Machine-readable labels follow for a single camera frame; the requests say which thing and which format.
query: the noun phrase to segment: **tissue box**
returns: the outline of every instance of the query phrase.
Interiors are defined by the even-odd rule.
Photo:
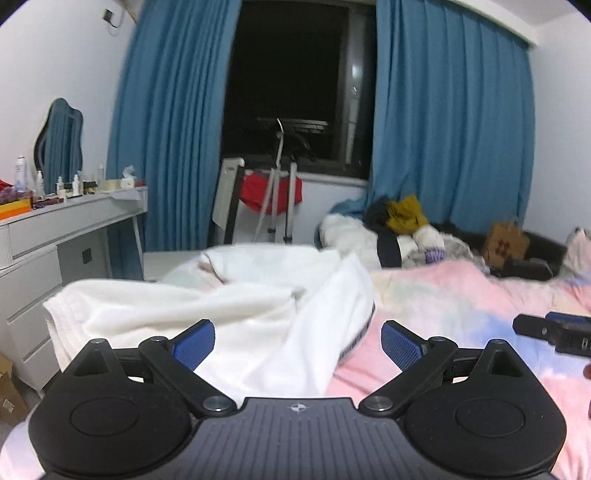
[[[133,179],[133,178],[121,179],[121,188],[122,189],[132,189],[134,187],[135,187],[135,179]]]
[[[101,192],[114,192],[121,188],[121,180],[103,180],[99,185]]]

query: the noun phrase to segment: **red towel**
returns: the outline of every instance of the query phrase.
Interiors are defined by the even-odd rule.
[[[267,190],[268,176],[263,176],[260,173],[252,173],[248,175],[242,182],[242,189],[240,191],[240,199],[246,203],[254,212],[260,212],[262,202],[265,199],[265,191]],[[279,181],[279,201],[277,202],[277,213],[284,213],[287,210],[288,195],[290,189],[289,179],[281,179]],[[301,179],[295,179],[295,203],[301,202]],[[267,215],[271,214],[271,200],[267,207]]]

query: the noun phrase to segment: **blue gripper pad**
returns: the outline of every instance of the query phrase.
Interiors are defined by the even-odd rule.
[[[382,350],[404,371],[427,353],[428,342],[399,323],[389,320],[382,327]]]
[[[201,320],[171,340],[173,357],[189,370],[195,370],[212,352],[216,343],[213,323]]]
[[[566,313],[550,312],[546,315],[546,320],[553,322],[569,322],[569,323],[591,323],[591,318],[579,315],[567,315]]]

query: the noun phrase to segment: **pink tie-dye bedsheet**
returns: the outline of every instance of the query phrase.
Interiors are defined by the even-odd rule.
[[[380,331],[388,319],[423,338],[442,335],[465,348],[482,348],[491,338],[504,338],[566,418],[567,440],[553,474],[561,480],[591,479],[591,381],[583,378],[587,362],[557,355],[544,342],[518,337],[512,330],[512,320],[519,313],[591,316],[590,285],[566,280],[497,280],[462,261],[382,270],[372,278],[376,315],[363,341],[336,370],[328,396],[352,397],[358,403],[400,373],[381,349]]]

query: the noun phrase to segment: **orange box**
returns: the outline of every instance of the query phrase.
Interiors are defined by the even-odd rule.
[[[30,212],[31,209],[31,201],[29,199],[17,200],[6,205],[0,205],[0,220]]]

